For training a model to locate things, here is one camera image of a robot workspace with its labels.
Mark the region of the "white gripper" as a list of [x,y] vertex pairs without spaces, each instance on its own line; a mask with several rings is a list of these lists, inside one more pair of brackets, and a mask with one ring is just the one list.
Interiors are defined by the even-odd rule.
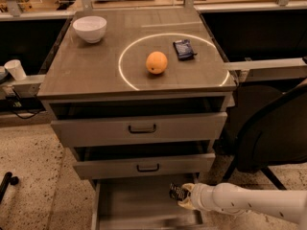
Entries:
[[191,192],[190,201],[188,199],[179,201],[177,203],[178,206],[187,209],[193,210],[194,208],[199,211],[209,211],[208,202],[210,201],[210,187],[206,184],[201,183],[185,183],[182,185],[184,190]]

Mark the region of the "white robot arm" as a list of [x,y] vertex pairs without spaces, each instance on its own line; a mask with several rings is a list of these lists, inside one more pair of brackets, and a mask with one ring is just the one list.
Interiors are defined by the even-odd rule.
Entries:
[[186,183],[174,191],[177,204],[185,209],[241,215],[253,211],[296,223],[307,230],[307,192],[250,190],[231,183],[209,186]]

